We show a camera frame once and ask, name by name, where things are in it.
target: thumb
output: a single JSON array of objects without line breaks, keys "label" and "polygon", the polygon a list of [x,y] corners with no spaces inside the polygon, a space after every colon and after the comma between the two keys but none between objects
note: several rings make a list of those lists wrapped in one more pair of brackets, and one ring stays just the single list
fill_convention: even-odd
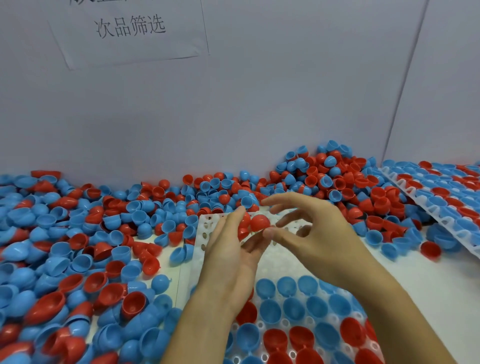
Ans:
[{"label": "thumb", "polygon": [[267,240],[273,240],[274,242],[279,243],[290,250],[293,254],[296,254],[300,247],[300,238],[283,228],[266,228],[263,231],[263,237]]}]

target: white wall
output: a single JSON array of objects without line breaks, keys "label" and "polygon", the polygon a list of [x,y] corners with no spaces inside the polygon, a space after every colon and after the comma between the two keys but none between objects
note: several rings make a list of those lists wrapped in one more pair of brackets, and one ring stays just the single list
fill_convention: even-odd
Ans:
[{"label": "white wall", "polygon": [[480,159],[480,2],[430,1],[385,158]]},{"label": "white wall", "polygon": [[123,187],[331,138],[380,159],[424,5],[204,0],[210,56],[71,72],[39,3],[0,3],[0,171]]}]

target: fingernail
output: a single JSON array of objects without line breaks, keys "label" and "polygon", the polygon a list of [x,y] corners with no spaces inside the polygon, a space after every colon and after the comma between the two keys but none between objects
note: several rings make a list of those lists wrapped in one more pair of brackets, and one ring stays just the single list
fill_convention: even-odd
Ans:
[{"label": "fingernail", "polygon": [[273,239],[273,235],[274,235],[274,230],[272,228],[266,228],[264,231],[263,231],[263,237],[267,240],[272,240]]}]

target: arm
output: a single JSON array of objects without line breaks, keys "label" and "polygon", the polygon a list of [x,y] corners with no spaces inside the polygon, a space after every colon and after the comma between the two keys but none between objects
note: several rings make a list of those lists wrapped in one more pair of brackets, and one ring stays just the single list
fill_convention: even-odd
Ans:
[{"label": "arm", "polygon": [[187,302],[162,364],[220,364],[230,326],[252,292],[258,262],[270,240],[258,233],[242,246],[239,207],[215,227],[205,251],[197,288]]},{"label": "arm", "polygon": [[[276,194],[262,201],[270,211],[297,209],[263,235],[289,249],[316,277],[350,291],[375,328],[386,364],[453,364],[454,359],[407,292],[370,254],[331,203],[302,194]],[[291,221],[312,223],[297,235]]]}]

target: person's right hand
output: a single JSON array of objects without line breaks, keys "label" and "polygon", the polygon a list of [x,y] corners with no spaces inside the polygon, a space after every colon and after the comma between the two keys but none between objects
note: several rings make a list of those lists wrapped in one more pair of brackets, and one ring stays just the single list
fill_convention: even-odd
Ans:
[{"label": "person's right hand", "polygon": [[[372,269],[379,266],[340,210],[328,201],[296,192],[275,194],[264,200],[270,212],[296,208],[276,224],[264,230],[263,236],[289,249],[316,277],[348,291],[365,284]],[[303,226],[297,235],[283,227],[303,219],[312,225]]]}]

